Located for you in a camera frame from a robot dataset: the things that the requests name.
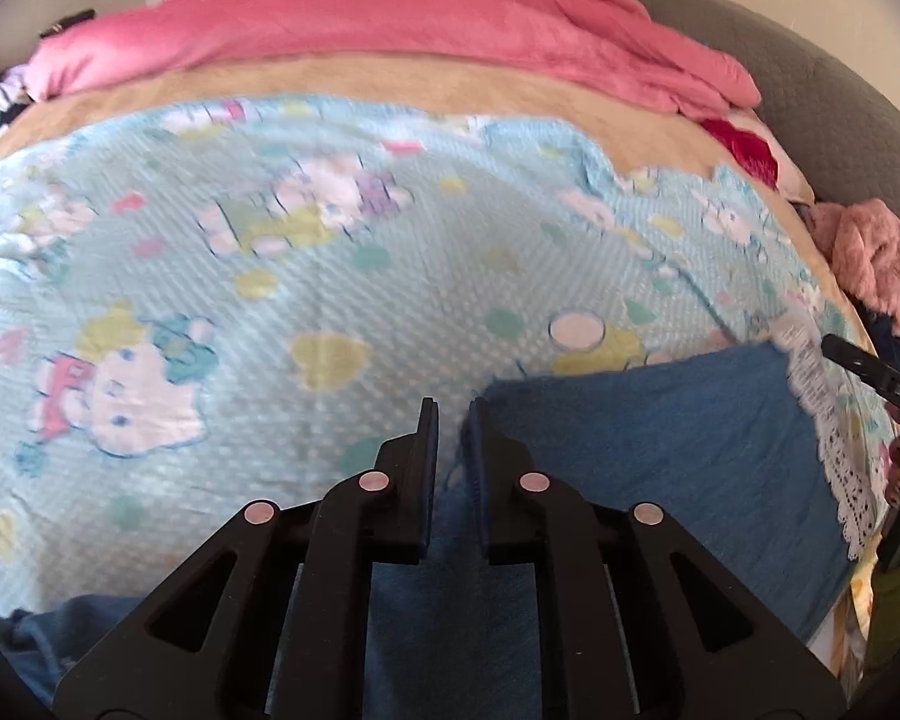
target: tan bed sheet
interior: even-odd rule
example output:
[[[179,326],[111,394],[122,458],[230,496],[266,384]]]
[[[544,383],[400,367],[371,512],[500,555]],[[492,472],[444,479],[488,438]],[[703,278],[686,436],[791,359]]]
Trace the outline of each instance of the tan bed sheet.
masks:
[[[529,114],[566,119],[600,143],[617,172],[660,166],[709,177],[717,165],[730,164],[736,169],[720,143],[683,117],[634,108],[566,81],[509,68],[442,57],[362,53],[209,65],[34,105],[0,138],[0,160],[20,148],[60,138],[84,125],[145,108],[226,95],[281,92],[402,103],[433,113]],[[820,282],[823,293],[841,308],[860,343],[869,347],[855,310],[797,213],[779,194],[759,182],[752,183]]]

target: red cloth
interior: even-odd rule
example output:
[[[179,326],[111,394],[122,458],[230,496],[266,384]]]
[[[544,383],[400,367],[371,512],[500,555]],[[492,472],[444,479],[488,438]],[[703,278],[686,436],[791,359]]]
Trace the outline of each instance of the red cloth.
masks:
[[[322,52],[466,57],[695,118],[760,100],[739,62],[653,23],[635,0],[168,0],[43,41],[26,85],[46,100],[210,62]]]
[[[748,175],[763,181],[770,189],[776,189],[779,167],[770,152],[770,146],[759,135],[737,129],[724,119],[704,119],[700,126],[720,141],[733,154]]]

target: triangular cutout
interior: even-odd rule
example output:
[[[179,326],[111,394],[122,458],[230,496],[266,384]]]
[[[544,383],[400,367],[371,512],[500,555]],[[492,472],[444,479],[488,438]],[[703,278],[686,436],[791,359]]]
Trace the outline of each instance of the triangular cutout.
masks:
[[[199,652],[234,565],[237,565],[235,552],[224,552],[217,557],[149,624],[151,635],[181,650]]]
[[[686,555],[674,552],[670,562],[706,651],[717,653],[754,635],[754,624]]]

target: folded pink blanket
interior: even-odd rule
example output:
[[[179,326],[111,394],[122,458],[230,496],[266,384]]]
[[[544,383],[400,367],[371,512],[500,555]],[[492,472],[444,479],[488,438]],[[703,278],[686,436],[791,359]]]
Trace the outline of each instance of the folded pink blanket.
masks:
[[[810,235],[841,288],[893,319],[900,336],[900,219],[883,200],[818,202],[805,212]]]
[[[321,52],[459,56],[694,118],[760,100],[739,62],[654,23],[636,0],[168,0],[43,41],[26,85],[46,100],[210,62]]]

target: denim blue cloth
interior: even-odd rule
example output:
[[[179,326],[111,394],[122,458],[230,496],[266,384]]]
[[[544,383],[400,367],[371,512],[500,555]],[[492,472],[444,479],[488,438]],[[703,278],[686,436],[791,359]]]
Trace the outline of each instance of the denim blue cloth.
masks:
[[[497,427],[525,442],[539,469],[604,506],[663,505],[803,640],[845,586],[847,543],[813,422],[770,344],[622,373],[500,383],[487,400]],[[374,567],[365,718],[540,717],[533,570],[482,561],[462,463],[439,480],[427,560]],[[34,649],[14,665],[41,696],[74,644],[92,643],[93,624],[101,635],[98,623],[133,602],[74,603],[55,617],[5,624],[13,635],[2,642],[23,637]],[[81,613],[92,624],[75,625]],[[62,654],[47,656],[45,642],[55,640]],[[41,667],[48,672],[36,675]]]

